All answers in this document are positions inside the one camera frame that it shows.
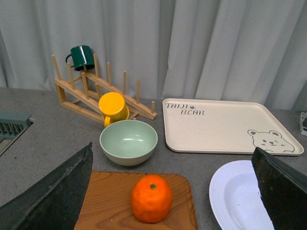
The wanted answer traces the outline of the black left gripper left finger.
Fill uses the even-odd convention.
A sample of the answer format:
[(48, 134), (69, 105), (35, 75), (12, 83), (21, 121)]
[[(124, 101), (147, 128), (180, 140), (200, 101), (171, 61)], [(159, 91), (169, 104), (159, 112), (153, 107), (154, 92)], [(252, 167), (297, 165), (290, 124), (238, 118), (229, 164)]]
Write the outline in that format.
[(72, 230), (79, 218), (93, 165), (92, 144), (1, 206), (2, 230)]

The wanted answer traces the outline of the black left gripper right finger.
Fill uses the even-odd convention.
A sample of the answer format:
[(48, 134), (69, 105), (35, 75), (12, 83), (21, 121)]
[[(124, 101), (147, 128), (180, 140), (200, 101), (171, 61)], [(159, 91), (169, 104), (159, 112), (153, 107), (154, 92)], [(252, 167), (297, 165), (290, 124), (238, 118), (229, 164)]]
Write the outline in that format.
[(256, 147), (252, 166), (261, 200), (276, 230), (307, 228), (307, 176)]

